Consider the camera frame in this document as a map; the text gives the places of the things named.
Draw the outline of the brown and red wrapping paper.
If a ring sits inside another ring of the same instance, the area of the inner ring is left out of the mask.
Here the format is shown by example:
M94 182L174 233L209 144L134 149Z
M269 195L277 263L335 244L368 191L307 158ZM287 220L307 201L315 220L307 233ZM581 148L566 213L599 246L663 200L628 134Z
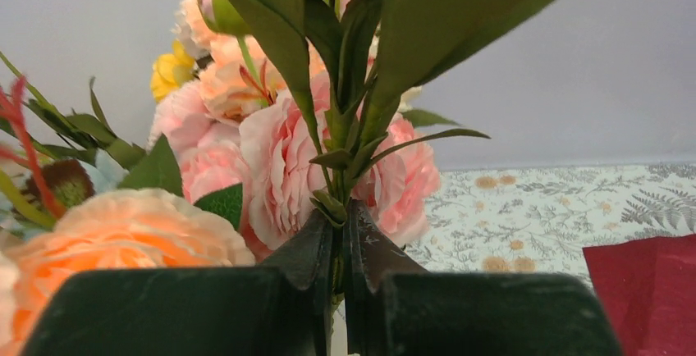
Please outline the brown and red wrapping paper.
M593 288L626 355L695 353L695 237L583 250Z

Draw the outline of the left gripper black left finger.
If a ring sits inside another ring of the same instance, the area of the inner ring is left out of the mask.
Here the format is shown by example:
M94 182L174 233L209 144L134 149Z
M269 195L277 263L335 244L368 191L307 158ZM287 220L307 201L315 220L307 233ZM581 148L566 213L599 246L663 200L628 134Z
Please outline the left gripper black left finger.
M71 276L25 355L325 355L332 228L314 212L259 265Z

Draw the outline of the pink rose stem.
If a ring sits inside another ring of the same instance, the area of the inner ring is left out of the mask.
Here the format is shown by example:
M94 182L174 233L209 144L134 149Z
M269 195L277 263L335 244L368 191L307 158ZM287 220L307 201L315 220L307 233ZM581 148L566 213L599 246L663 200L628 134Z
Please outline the pink rose stem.
M310 163L317 152L300 110L284 87L273 86L268 101L262 86L246 79L255 109L240 123L240 156L244 176L244 219L240 233L258 261L299 232L314 206L310 199L325 189L320 166ZM433 149L416 143L419 133L395 115L382 152L401 143L409 147L389 154L365 173L350 196L364 201L378 228L403 247L428 230L424 200L441 184Z

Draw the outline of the small blue bud stem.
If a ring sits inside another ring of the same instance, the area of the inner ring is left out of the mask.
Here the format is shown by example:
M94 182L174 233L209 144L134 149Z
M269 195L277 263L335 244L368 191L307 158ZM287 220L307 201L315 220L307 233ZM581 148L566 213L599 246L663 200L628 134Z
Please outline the small blue bud stem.
M251 34L309 128L327 182L312 211L348 222L362 176L403 95L435 80L556 0L211 0L219 31Z

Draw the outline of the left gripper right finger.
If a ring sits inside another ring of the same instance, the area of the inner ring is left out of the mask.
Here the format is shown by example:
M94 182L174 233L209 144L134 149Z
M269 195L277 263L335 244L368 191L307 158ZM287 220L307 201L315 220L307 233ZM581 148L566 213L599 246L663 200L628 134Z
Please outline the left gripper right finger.
M566 274L430 272L364 203L343 229L347 348L359 355L619 355L601 304Z

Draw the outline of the peach rose stem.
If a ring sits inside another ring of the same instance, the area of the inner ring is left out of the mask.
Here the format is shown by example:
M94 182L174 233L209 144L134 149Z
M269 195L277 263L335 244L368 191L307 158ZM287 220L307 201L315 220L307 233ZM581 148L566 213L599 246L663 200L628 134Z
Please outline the peach rose stem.
M18 355L60 285L77 272L252 266L225 218L164 189L117 189L70 208L53 230L1 252L1 353Z

